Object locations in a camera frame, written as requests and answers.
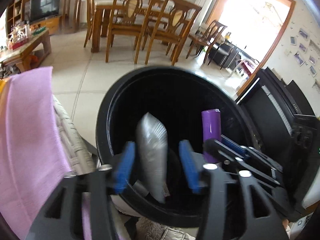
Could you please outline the purple cylindrical can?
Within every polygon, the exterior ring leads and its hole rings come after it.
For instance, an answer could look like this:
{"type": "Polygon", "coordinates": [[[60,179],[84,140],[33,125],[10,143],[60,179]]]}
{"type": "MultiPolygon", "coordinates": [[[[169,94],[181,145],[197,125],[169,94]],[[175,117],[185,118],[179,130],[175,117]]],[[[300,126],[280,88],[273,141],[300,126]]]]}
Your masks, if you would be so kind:
{"type": "Polygon", "coordinates": [[[219,109],[202,112],[203,142],[208,139],[221,141],[221,114],[219,109]]]}

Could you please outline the silver foil snack bag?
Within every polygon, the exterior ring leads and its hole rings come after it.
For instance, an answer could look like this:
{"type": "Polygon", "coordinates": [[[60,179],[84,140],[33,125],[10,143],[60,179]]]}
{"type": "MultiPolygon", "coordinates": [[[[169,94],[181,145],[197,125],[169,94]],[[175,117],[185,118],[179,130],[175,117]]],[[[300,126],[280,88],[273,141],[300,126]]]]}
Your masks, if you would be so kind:
{"type": "Polygon", "coordinates": [[[156,117],[146,113],[137,125],[136,142],[142,182],[151,196],[163,204],[168,161],[167,130],[156,117]]]}

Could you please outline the black round trash bin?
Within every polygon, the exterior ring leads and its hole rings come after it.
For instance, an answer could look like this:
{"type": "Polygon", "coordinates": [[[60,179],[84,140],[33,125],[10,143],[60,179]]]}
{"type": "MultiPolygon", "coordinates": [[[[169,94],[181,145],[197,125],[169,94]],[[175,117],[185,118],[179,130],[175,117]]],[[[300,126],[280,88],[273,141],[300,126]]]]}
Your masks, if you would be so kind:
{"type": "Polygon", "coordinates": [[[151,66],[133,70],[118,79],[103,98],[95,130],[95,141],[102,164],[110,164],[129,141],[136,141],[141,118],[150,113],[167,130],[169,196],[161,204],[143,197],[133,184],[142,174],[135,165],[130,184],[120,195],[140,215],[157,223],[178,227],[198,227],[204,198],[189,189],[178,153],[180,141],[190,142],[197,153],[203,151],[202,112],[218,109],[222,134],[243,146],[253,146],[254,138],[247,117],[217,85],[188,70],[151,66]]]}

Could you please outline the pink purple tablecloth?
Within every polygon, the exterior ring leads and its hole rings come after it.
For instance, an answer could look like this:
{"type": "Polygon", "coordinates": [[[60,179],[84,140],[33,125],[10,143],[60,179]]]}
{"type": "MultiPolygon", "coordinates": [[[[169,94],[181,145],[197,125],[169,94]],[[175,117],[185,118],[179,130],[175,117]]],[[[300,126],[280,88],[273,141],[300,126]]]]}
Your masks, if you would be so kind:
{"type": "Polygon", "coordinates": [[[117,239],[113,167],[71,165],[51,79],[51,67],[29,70],[1,92],[1,239],[117,239]]]}

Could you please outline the wooden chair by doorway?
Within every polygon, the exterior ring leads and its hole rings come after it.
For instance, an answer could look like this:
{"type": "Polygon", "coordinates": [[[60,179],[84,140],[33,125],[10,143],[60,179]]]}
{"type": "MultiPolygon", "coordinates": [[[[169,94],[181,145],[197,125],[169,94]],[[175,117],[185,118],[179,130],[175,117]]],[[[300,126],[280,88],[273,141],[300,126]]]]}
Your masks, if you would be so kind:
{"type": "Polygon", "coordinates": [[[206,54],[204,56],[204,63],[207,61],[210,51],[213,49],[214,44],[223,43],[224,38],[222,32],[227,28],[226,25],[213,20],[203,34],[189,34],[188,37],[191,39],[190,48],[187,52],[186,59],[190,56],[191,51],[194,47],[197,48],[196,56],[199,56],[203,48],[207,47],[206,54]]]}

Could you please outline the wooden dining chair front right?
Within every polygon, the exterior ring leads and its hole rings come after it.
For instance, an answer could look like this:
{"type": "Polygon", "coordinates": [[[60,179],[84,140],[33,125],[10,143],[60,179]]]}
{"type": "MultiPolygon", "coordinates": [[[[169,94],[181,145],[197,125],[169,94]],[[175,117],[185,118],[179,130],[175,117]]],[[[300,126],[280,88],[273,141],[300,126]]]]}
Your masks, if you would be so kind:
{"type": "Polygon", "coordinates": [[[170,56],[171,64],[174,65],[201,10],[201,6],[187,0],[164,0],[155,25],[146,28],[145,33],[150,40],[145,64],[148,64],[153,42],[159,40],[167,42],[166,53],[174,46],[170,56]]]}

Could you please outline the wooden dining chair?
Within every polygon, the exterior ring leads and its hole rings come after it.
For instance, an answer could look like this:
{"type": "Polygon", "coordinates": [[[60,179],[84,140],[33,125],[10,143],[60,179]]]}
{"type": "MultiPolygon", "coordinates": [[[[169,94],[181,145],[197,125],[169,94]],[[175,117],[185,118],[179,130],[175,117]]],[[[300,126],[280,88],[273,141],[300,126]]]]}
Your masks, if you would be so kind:
{"type": "Polygon", "coordinates": [[[166,53],[174,46],[170,56],[171,64],[174,65],[201,10],[201,6],[187,0],[164,0],[155,25],[146,28],[145,33],[150,40],[145,64],[148,64],[153,42],[159,40],[167,42],[166,53]]]}
{"type": "Polygon", "coordinates": [[[146,31],[154,0],[113,0],[108,24],[105,62],[109,61],[110,48],[116,35],[134,36],[134,63],[138,62],[140,45],[146,31]]]}

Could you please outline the wooden coffee table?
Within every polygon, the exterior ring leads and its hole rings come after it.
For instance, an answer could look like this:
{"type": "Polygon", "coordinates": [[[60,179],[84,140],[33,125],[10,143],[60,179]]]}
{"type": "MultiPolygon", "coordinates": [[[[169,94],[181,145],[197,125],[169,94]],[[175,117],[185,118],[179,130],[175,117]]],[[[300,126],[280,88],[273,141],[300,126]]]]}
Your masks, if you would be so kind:
{"type": "Polygon", "coordinates": [[[3,53],[1,63],[4,66],[15,64],[20,72],[26,72],[39,67],[51,52],[49,30],[46,29],[21,47],[3,53]]]}

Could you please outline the wooden dining chair front left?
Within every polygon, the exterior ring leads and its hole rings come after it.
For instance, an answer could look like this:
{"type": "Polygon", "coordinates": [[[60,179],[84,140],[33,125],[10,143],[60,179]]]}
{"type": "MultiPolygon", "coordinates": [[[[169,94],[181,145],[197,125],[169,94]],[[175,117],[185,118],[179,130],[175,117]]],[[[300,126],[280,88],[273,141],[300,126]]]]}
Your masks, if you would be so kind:
{"type": "Polygon", "coordinates": [[[105,62],[109,61],[110,48],[116,35],[134,36],[134,63],[138,62],[140,45],[146,31],[154,0],[113,0],[108,24],[105,62]]]}

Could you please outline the wooden tv cabinet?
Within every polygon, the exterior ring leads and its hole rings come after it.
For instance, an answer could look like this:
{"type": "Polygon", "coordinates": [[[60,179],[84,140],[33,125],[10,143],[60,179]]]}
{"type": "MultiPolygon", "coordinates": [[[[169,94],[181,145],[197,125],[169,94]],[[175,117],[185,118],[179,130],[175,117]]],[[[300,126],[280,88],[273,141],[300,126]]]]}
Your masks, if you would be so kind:
{"type": "Polygon", "coordinates": [[[49,18],[45,18],[43,20],[36,21],[34,23],[31,23],[30,25],[33,26],[35,29],[40,27],[46,27],[49,31],[49,35],[56,35],[61,32],[61,22],[62,22],[62,16],[57,15],[49,18]]]}

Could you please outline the wooden dining table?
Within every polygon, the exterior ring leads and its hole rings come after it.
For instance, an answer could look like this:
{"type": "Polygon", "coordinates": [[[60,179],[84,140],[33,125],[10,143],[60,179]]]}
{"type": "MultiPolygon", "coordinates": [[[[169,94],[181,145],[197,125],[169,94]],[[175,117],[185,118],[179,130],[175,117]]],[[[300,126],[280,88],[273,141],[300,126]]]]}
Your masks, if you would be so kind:
{"type": "MultiPolygon", "coordinates": [[[[117,0],[116,10],[114,16],[117,19],[122,18],[122,10],[120,9],[122,5],[122,0],[117,0]]],[[[155,3],[151,7],[151,11],[149,13],[149,19],[156,20],[156,16],[159,16],[162,0],[155,0],[155,3]]],[[[142,8],[138,9],[138,19],[143,20],[142,16],[144,17],[147,13],[148,6],[150,2],[142,5],[142,8]]],[[[89,0],[87,2],[87,20],[89,19],[89,0]]],[[[97,53],[100,50],[100,37],[107,37],[108,32],[108,25],[110,22],[111,17],[111,10],[112,10],[113,1],[112,0],[105,0],[105,1],[97,1],[91,2],[91,13],[90,22],[88,21],[88,30],[86,36],[86,42],[84,47],[87,44],[87,41],[91,38],[92,39],[92,46],[91,52],[97,53]]]]}

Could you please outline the flat screen television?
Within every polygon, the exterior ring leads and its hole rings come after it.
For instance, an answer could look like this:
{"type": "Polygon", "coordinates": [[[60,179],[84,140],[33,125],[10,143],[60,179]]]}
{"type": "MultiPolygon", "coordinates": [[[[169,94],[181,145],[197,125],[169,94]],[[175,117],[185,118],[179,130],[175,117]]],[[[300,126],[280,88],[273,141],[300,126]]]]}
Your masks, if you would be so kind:
{"type": "Polygon", "coordinates": [[[60,0],[31,0],[30,22],[59,14],[60,0]]]}

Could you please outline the wooden bookshelf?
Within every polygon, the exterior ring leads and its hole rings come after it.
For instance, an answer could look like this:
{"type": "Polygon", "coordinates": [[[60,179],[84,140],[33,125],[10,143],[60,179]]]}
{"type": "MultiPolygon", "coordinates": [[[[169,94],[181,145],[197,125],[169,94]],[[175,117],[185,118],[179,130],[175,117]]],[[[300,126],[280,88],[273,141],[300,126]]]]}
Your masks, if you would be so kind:
{"type": "Polygon", "coordinates": [[[9,35],[14,26],[24,21],[25,4],[30,0],[11,0],[6,9],[6,33],[9,35]]]}

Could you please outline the wooden tall stand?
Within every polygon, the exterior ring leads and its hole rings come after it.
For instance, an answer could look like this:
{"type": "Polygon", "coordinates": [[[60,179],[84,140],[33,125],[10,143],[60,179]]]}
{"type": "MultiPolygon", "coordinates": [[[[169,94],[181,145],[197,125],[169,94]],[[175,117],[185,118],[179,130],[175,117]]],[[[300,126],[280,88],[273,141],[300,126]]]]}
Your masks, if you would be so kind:
{"type": "Polygon", "coordinates": [[[80,28],[80,11],[82,0],[63,0],[62,32],[76,33],[80,28]]]}

